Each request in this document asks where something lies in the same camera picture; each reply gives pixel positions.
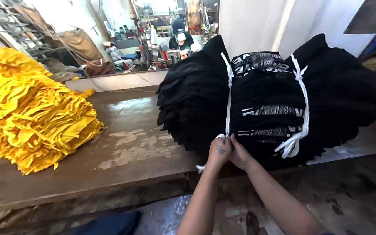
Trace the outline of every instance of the wooden table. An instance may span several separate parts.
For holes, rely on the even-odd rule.
[[[62,160],[55,171],[50,168],[22,176],[16,165],[0,159],[0,210],[152,184],[196,171],[198,157],[177,146],[156,124],[156,88],[99,92],[89,97],[107,128],[98,139]],[[372,154],[376,154],[376,122],[313,163]]]

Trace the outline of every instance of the worker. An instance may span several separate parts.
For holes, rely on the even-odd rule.
[[[194,43],[191,35],[185,32],[185,25],[182,19],[175,19],[172,23],[173,37],[169,39],[169,49],[191,49]]]
[[[323,234],[311,212],[272,178],[232,134],[225,139],[218,137],[211,143],[206,167],[177,235],[212,234],[218,174],[228,160],[247,173],[265,207],[286,235]]]

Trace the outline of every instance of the black t-shirt stack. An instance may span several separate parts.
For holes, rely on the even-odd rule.
[[[220,36],[203,51],[179,62],[160,84],[158,125],[164,125],[187,150],[207,156],[211,141],[224,133],[228,99],[228,58]],[[297,156],[282,159],[274,149],[303,124],[304,96],[291,58],[277,52],[236,56],[230,132],[268,169],[305,164],[324,148],[354,138],[359,126],[376,119],[376,74],[348,52],[329,48],[324,34],[294,52],[303,75],[310,109],[309,134]]]
[[[211,141],[225,130],[228,76],[221,36],[172,67],[158,91],[158,125],[186,150],[208,155]]]

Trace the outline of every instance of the yellow fabric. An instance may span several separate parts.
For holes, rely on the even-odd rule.
[[[0,48],[0,158],[23,174],[59,161],[99,134],[92,104],[94,91],[71,91],[27,55]]]

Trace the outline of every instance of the forearm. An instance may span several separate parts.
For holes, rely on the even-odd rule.
[[[286,235],[319,235],[316,218],[255,160],[247,174],[255,190]]]
[[[178,229],[178,235],[204,235],[213,232],[217,201],[218,171],[205,168]]]

